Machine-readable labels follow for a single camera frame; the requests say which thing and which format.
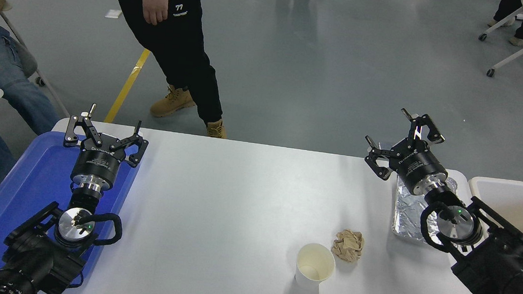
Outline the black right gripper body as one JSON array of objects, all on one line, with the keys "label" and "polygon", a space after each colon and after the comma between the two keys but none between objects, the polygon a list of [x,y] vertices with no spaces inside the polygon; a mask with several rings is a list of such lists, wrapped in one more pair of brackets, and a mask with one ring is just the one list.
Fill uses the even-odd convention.
[{"label": "black right gripper body", "polygon": [[430,192],[428,187],[442,185],[448,178],[447,170],[434,154],[430,145],[424,141],[414,141],[409,146],[407,140],[401,140],[395,147],[394,171],[402,179],[412,195],[424,195]]}]

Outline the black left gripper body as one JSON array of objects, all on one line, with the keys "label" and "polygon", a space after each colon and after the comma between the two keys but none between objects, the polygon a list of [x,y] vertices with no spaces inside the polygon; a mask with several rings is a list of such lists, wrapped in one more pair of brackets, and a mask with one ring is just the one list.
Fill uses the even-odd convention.
[{"label": "black left gripper body", "polygon": [[109,151],[95,146],[88,149],[81,145],[70,178],[76,185],[82,185],[83,180],[90,179],[103,189],[111,189],[124,159],[124,149]]}]

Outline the person's left hand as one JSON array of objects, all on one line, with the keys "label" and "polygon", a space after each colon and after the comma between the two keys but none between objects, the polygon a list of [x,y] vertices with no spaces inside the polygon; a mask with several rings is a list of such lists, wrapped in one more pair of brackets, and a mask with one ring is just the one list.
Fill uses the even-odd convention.
[{"label": "person's left hand", "polygon": [[142,0],[143,16],[147,23],[158,25],[168,18],[169,0]]}]

